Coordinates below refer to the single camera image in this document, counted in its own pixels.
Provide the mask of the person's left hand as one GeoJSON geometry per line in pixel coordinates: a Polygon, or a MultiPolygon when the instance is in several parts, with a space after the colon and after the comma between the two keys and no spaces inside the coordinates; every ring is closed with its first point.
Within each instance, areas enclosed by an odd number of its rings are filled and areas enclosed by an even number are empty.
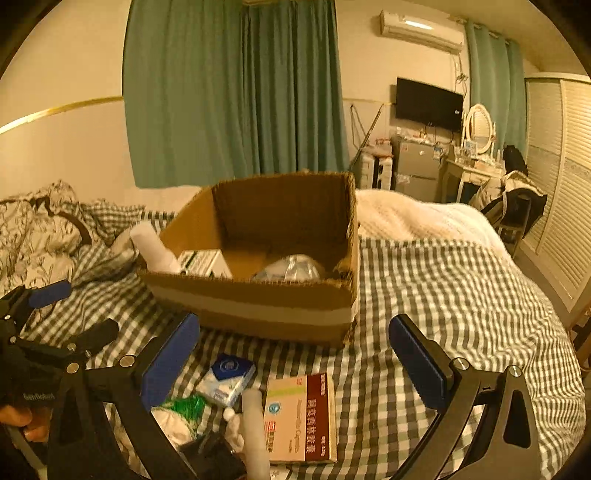
{"type": "Polygon", "coordinates": [[[47,407],[29,408],[4,405],[0,409],[2,424],[22,428],[28,442],[44,443],[48,440],[52,410],[47,407]]]}

